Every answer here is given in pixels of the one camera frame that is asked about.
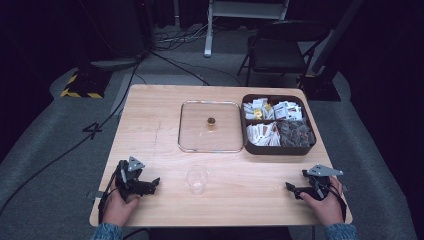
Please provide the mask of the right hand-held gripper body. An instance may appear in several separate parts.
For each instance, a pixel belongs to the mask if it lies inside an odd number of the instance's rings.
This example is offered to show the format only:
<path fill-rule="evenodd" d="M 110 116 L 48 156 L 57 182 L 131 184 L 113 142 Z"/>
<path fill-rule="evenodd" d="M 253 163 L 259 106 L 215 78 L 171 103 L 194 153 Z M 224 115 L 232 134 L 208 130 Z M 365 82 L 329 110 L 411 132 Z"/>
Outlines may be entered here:
<path fill-rule="evenodd" d="M 308 179 L 312 192 L 310 195 L 315 200 L 323 200 L 329 193 L 330 188 L 330 176 L 342 176 L 344 172 L 342 170 L 336 170 L 321 164 L 316 164 L 309 170 L 303 170 L 302 174 Z"/>

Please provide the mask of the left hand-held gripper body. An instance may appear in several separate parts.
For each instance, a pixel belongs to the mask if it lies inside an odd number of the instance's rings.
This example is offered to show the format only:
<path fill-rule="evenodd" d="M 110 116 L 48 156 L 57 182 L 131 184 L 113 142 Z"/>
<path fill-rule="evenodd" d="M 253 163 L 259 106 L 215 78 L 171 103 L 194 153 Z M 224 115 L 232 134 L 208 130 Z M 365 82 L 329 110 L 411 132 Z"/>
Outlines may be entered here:
<path fill-rule="evenodd" d="M 149 193 L 149 183 L 138 179 L 145 165 L 133 156 L 120 160 L 116 169 L 115 186 L 126 200 L 130 195 L 143 196 Z"/>

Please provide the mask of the person's right hand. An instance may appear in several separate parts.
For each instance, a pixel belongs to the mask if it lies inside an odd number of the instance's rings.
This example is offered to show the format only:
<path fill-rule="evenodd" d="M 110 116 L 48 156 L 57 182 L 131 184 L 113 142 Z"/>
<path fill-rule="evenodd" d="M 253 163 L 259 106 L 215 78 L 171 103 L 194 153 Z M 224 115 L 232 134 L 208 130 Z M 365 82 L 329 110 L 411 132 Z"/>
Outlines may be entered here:
<path fill-rule="evenodd" d="M 301 194 L 303 200 L 314 211 L 323 226 L 345 222 L 342 207 L 339 203 L 343 191 L 342 184 L 334 176 L 330 177 L 330 183 L 331 192 L 324 200 L 315 200 L 308 193 Z"/>

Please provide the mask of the person's left hand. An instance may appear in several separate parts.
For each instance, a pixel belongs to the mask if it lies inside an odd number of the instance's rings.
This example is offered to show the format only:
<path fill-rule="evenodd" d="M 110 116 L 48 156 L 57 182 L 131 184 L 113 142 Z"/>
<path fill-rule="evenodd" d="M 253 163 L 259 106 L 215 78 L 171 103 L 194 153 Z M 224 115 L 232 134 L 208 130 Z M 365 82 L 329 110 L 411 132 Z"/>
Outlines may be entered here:
<path fill-rule="evenodd" d="M 130 195 L 126 200 L 121 197 L 119 190 L 112 182 L 113 190 L 109 193 L 103 210 L 103 223 L 123 227 L 129 221 L 134 210 L 139 206 L 140 197 Z"/>

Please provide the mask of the dark brown compartment box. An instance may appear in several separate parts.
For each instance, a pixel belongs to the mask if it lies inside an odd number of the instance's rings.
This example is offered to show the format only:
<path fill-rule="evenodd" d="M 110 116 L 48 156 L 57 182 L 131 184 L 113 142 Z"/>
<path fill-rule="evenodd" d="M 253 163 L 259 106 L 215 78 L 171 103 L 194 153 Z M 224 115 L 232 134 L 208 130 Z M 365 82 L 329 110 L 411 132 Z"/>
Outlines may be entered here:
<path fill-rule="evenodd" d="M 280 146 L 255 146 L 253 145 L 247 138 L 247 130 L 246 128 L 249 125 L 256 125 L 259 123 L 264 123 L 264 124 L 269 124 L 271 122 L 275 122 L 276 125 L 279 121 L 283 121 L 286 119 L 280 119 L 280 120 L 276 120 L 275 116 L 273 120 L 248 120 L 245 118 L 245 112 L 243 110 L 243 104 L 244 103 L 249 103 L 254 99 L 259 99 L 259 98 L 267 98 L 268 102 L 272 105 L 272 107 L 274 105 L 276 105 L 278 102 L 282 102 L 282 101 L 290 101 L 290 102 L 296 102 L 299 106 L 302 107 L 302 114 L 303 114 L 303 118 L 301 120 L 305 121 L 306 124 L 311 128 L 313 134 L 315 135 L 315 132 L 312 128 L 312 124 L 310 121 L 310 117 L 308 116 L 306 109 L 305 109 L 305 104 L 304 102 L 296 97 L 296 96 L 290 96 L 290 95 L 264 95 L 264 94 L 248 94 L 245 95 L 242 99 L 242 109 L 241 109 L 241 118 L 242 118 L 242 132 L 243 132 L 243 143 L 244 143 L 244 147 L 245 149 L 251 153 L 251 154 L 255 154 L 255 155 L 293 155 L 293 156 L 302 156 L 302 155 L 306 155 L 314 145 L 312 145 L 311 147 L 284 147 L 280 144 Z"/>

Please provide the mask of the clear plastic cup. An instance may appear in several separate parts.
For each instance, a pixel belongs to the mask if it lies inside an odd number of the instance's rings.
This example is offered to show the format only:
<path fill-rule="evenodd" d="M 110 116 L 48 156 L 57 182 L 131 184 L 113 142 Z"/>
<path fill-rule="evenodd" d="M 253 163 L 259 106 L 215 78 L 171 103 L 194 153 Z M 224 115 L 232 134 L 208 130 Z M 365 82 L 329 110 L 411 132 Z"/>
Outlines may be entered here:
<path fill-rule="evenodd" d="M 200 165 L 191 166 L 185 174 L 189 190 L 194 195 L 201 195 L 209 181 L 209 171 Z"/>

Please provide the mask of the pile of dark tea bags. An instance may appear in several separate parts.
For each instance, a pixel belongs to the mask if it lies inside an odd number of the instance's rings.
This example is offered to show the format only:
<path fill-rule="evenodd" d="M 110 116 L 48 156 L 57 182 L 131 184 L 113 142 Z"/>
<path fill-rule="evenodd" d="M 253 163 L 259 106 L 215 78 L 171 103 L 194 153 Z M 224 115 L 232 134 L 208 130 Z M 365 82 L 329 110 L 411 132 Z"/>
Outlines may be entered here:
<path fill-rule="evenodd" d="M 303 120 L 279 121 L 277 128 L 284 147 L 311 147 L 316 142 L 311 128 Z"/>

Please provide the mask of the pile of white brown sticks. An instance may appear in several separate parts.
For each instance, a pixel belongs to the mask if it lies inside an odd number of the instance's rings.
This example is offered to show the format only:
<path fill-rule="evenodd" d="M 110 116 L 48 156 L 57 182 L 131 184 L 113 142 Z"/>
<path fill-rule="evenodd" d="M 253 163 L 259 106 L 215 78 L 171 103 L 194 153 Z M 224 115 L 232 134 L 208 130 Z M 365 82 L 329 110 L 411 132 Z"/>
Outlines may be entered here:
<path fill-rule="evenodd" d="M 280 146 L 280 133 L 275 122 L 249 125 L 247 138 L 255 146 Z"/>

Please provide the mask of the pile of white sachets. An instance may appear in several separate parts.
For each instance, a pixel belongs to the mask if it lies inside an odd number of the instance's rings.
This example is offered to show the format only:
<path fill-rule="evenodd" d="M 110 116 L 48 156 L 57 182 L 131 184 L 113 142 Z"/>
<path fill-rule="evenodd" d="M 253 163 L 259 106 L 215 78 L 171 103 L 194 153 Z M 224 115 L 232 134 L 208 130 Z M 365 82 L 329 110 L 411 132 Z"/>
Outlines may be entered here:
<path fill-rule="evenodd" d="M 276 120 L 301 120 L 303 118 L 302 107 L 296 102 L 282 101 L 273 106 Z"/>

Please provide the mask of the square glass lid gold knob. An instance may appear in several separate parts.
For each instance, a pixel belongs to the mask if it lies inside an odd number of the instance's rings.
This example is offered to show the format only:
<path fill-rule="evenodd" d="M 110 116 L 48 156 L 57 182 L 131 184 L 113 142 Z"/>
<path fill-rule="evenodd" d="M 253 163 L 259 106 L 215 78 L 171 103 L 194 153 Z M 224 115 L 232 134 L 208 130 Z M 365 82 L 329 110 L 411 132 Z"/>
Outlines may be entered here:
<path fill-rule="evenodd" d="M 178 146 L 192 153 L 243 149 L 240 107 L 231 101 L 188 100 L 181 106 Z"/>

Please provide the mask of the pile of white yellow packets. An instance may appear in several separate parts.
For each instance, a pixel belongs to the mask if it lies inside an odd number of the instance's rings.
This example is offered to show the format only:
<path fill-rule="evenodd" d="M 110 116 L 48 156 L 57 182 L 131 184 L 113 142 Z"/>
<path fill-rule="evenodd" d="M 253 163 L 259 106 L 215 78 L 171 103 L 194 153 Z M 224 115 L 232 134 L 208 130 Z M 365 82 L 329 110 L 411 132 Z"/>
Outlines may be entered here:
<path fill-rule="evenodd" d="M 267 98 L 254 99 L 243 104 L 245 118 L 248 120 L 273 120 L 274 110 Z"/>

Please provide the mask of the black yellow striped stand base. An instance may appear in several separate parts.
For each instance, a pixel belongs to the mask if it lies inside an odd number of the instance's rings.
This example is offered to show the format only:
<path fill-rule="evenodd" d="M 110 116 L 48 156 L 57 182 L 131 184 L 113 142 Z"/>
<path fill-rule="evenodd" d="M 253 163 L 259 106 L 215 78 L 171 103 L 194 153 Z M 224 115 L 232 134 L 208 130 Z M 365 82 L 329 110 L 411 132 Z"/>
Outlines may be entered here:
<path fill-rule="evenodd" d="M 92 73 L 76 70 L 62 90 L 61 97 L 101 99 L 105 96 L 111 76 L 111 72 L 103 70 L 94 70 Z"/>

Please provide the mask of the dark slanted stand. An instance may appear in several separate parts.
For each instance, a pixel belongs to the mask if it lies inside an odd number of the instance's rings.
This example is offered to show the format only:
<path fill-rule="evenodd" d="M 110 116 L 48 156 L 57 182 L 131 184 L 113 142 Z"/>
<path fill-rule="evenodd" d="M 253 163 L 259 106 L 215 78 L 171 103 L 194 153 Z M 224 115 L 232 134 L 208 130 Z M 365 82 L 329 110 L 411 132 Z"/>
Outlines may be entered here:
<path fill-rule="evenodd" d="M 305 77 L 299 83 L 309 101 L 341 100 L 333 83 L 333 78 L 342 63 L 339 44 L 363 2 L 364 0 L 352 0 L 312 67 L 316 75 Z"/>

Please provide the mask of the black folding chair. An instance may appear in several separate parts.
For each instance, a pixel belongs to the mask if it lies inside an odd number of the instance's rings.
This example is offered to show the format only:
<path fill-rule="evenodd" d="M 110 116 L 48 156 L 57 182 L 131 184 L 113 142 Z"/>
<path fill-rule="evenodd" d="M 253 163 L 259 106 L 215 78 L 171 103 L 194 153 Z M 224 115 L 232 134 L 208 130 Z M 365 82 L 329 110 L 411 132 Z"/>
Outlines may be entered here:
<path fill-rule="evenodd" d="M 315 49 L 330 34 L 330 27 L 320 21 L 278 20 L 261 27 L 248 38 L 247 53 L 237 71 L 274 73 L 284 76 L 297 73 L 302 79 L 310 66 Z"/>

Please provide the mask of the white metal stand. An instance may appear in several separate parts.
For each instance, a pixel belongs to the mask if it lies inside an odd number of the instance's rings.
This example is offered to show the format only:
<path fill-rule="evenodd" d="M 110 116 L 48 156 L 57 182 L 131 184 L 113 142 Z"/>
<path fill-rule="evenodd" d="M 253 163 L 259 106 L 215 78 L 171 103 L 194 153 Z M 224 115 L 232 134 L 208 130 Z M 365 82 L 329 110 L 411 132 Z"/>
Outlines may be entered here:
<path fill-rule="evenodd" d="M 215 17 L 236 17 L 283 20 L 286 16 L 290 0 L 281 3 L 248 3 L 209 0 L 207 12 L 207 33 L 203 55 L 212 55 L 213 20 Z"/>

